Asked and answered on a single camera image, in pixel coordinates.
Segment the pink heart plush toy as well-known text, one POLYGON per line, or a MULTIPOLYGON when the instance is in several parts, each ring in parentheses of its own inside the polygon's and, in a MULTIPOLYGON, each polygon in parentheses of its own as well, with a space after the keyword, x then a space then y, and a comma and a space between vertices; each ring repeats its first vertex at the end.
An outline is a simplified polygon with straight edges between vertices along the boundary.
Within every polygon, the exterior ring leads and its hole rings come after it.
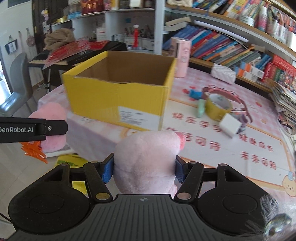
POLYGON ((114 150, 113 177, 123 194, 177 193, 176 157, 184 149, 183 133, 146 131, 121 140, 114 150))

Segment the white power adapter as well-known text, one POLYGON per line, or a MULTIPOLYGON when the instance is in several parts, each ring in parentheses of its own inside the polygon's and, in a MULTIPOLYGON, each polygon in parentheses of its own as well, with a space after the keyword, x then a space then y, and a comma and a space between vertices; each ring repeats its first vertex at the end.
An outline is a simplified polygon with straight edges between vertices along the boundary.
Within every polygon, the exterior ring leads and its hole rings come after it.
POLYGON ((234 118, 231 114, 227 113, 224 115, 222 120, 219 123, 219 128, 224 132, 227 136, 233 138, 238 130, 241 128, 242 123, 234 118))

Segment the mint green small device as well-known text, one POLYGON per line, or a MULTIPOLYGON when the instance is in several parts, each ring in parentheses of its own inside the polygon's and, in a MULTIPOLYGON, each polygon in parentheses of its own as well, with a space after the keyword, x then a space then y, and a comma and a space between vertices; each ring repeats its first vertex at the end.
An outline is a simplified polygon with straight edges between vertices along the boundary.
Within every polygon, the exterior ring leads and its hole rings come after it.
POLYGON ((197 118, 201 118, 205 113, 205 100, 199 99, 197 102, 197 118))

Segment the yellow tape roll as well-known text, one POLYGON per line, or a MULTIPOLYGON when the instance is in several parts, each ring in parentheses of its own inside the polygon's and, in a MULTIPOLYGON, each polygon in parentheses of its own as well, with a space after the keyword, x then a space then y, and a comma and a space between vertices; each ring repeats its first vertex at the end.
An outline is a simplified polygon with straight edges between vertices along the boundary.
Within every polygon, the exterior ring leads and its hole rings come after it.
POLYGON ((233 106, 229 99, 220 94, 210 94, 205 103, 205 113, 214 121, 221 121, 233 106))

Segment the blue candy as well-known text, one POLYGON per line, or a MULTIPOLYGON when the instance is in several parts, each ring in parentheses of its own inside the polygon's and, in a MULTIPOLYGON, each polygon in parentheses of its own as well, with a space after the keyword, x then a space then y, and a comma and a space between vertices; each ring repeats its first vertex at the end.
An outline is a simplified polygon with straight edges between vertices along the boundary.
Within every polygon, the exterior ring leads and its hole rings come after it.
POLYGON ((203 92, 196 91, 194 89, 190 89, 189 91, 189 97, 195 100, 199 100, 203 98, 203 92))

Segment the purple grey toy car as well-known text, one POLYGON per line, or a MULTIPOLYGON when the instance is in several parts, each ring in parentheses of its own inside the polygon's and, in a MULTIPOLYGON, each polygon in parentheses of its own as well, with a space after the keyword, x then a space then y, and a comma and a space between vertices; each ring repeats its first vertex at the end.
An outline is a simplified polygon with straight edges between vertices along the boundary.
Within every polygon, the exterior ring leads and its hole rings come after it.
POLYGON ((241 123, 240 128, 238 129, 237 133, 244 132, 246 129, 246 125, 248 123, 248 119, 246 118, 245 114, 231 114, 236 120, 238 120, 241 123))

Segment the black electric keyboard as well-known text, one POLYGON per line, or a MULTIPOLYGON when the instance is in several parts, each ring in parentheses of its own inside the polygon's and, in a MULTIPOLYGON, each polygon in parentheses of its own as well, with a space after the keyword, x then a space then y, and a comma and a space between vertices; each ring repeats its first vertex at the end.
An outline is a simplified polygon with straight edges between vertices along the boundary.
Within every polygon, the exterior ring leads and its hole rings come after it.
POLYGON ((127 47, 118 41, 79 40, 53 51, 44 50, 29 61, 29 66, 68 69, 105 51, 127 51, 127 47))

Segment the red packaging sheets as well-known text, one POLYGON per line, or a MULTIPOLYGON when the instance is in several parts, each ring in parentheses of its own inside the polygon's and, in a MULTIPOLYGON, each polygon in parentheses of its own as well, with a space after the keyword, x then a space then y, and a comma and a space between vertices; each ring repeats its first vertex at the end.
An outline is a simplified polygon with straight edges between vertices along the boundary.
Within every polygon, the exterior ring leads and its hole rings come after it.
POLYGON ((90 42, 86 39, 78 40, 69 44, 66 44, 56 50, 53 50, 49 53, 43 69, 49 68, 51 65, 54 65, 70 56, 91 50, 97 51, 102 50, 105 45, 109 43, 108 40, 90 42))

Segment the yellow cardboard box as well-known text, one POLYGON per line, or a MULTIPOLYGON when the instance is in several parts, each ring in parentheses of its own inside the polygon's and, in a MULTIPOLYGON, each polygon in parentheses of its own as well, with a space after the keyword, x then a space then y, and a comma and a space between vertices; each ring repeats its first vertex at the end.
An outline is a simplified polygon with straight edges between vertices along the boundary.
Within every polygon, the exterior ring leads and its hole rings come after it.
POLYGON ((162 129, 173 57, 105 51, 62 75, 73 113, 139 131, 162 129))

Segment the beige cloth bundle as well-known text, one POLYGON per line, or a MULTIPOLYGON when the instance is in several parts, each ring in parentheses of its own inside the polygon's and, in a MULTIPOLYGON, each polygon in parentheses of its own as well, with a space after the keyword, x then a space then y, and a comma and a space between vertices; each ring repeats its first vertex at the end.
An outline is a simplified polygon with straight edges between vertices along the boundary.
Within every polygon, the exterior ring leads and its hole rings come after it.
POLYGON ((48 51, 56 50, 75 41, 73 31, 67 28, 55 30, 54 32, 47 34, 44 39, 45 49, 48 51))

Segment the orange white box upper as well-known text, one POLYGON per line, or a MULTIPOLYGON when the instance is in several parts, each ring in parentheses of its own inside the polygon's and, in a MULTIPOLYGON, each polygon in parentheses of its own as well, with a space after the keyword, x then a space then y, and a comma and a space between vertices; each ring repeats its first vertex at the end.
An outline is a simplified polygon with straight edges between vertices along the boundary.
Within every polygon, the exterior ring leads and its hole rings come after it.
POLYGON ((241 62, 240 68, 248 73, 251 73, 252 75, 262 79, 264 77, 264 72, 260 69, 252 66, 251 64, 241 62))

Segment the pink cartoon humidifier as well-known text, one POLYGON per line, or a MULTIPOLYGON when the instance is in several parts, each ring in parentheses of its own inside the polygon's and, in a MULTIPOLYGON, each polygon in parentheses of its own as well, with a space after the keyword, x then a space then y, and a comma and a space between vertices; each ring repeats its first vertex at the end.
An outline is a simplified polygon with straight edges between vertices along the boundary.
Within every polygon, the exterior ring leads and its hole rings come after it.
POLYGON ((179 37, 171 38, 170 54, 177 60, 175 67, 176 78, 184 78, 187 75, 191 47, 191 40, 179 37))

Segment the row of books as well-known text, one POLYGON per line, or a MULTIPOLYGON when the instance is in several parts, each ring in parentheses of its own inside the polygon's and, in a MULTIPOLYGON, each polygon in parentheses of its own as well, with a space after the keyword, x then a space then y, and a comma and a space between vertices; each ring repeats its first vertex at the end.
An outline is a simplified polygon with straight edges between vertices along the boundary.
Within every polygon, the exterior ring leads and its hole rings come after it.
POLYGON ((277 82, 291 91, 295 90, 295 67, 276 54, 260 50, 255 45, 248 47, 221 32, 193 25, 180 27, 173 32, 163 43, 163 50, 170 50, 172 37, 192 41, 191 59, 209 62, 212 66, 222 65, 233 71, 235 66, 240 68, 241 62, 245 62, 264 72, 264 77, 256 82, 265 86, 277 82))

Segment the fortune god figure box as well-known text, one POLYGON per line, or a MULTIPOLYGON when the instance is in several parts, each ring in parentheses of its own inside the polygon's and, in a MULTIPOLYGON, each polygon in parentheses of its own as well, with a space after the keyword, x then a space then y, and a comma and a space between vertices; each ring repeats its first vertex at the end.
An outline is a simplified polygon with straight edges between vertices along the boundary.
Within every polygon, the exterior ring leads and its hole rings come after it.
POLYGON ((103 0, 81 0, 80 2, 83 15, 104 11, 103 0))

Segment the red tassel ornament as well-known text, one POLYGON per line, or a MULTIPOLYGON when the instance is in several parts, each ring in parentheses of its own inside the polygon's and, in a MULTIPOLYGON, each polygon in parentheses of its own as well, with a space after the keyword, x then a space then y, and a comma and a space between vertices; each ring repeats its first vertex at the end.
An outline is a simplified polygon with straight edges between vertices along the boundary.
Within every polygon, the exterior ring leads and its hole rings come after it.
POLYGON ((139 28, 139 25, 135 24, 135 25, 133 25, 133 28, 134 28, 134 32, 133 32, 133 46, 132 46, 132 49, 137 50, 138 49, 138 36, 139 36, 138 28, 139 28))

